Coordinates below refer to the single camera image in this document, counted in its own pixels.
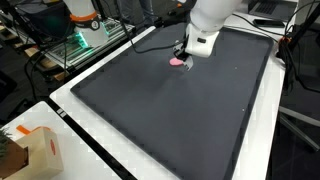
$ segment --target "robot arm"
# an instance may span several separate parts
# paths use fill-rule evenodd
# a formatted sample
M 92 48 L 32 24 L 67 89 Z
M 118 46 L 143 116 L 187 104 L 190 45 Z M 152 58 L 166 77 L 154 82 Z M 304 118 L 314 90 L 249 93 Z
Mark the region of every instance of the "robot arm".
M 185 52 L 209 57 L 219 30 L 242 0 L 198 0 L 191 10 L 191 22 L 186 29 Z

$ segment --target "cardboard box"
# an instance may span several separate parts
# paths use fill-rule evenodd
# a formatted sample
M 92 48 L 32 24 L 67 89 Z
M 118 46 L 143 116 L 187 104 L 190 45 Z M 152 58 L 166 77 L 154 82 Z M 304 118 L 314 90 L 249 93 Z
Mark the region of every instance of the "cardboard box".
M 28 147 L 29 164 L 6 180 L 50 180 L 63 171 L 57 135 L 39 128 L 17 140 L 21 147 Z

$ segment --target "pink object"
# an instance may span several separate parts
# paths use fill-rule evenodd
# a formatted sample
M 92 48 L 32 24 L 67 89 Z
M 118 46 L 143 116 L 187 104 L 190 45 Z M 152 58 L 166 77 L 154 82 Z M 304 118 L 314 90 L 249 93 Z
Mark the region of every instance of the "pink object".
M 177 58 L 172 58 L 170 59 L 170 65 L 171 66 L 182 66 L 183 65 L 183 61 Z

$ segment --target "table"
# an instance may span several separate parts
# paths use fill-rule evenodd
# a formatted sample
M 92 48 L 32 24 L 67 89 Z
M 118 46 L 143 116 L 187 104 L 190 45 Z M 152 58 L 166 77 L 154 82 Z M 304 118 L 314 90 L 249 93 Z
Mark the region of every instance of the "table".
M 256 18 L 242 12 L 236 12 L 236 14 L 250 21 Z M 244 20 L 234 16 L 230 16 L 225 25 L 256 30 Z M 154 27 L 147 29 L 134 38 L 133 41 L 138 41 L 152 32 L 153 29 Z M 268 30 L 277 33 L 284 32 L 283 28 L 268 28 Z M 280 38 L 280 36 L 271 36 L 276 39 Z M 70 92 L 70 89 L 75 84 L 95 72 L 128 47 L 130 47 L 130 43 L 123 45 L 52 93 L 50 98 L 139 180 L 178 179 Z M 275 57 L 276 49 L 277 47 L 275 46 L 261 80 L 233 180 L 260 180 L 265 179 L 266 176 L 285 73 L 283 62 Z
M 46 126 L 57 134 L 64 171 L 52 180 L 121 179 L 45 102 L 36 104 L 4 127 L 13 140 L 23 136 L 16 130 L 18 125 L 29 130 Z

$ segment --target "black surface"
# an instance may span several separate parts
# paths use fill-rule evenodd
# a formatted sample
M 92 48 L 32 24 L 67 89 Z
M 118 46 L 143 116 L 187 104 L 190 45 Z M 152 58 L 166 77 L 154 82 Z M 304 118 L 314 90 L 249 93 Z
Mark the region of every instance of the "black surface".
M 184 24 L 144 38 L 145 49 L 181 39 Z M 183 179 L 230 179 L 272 41 L 223 29 L 191 71 L 168 65 L 173 50 L 122 53 L 72 91 Z

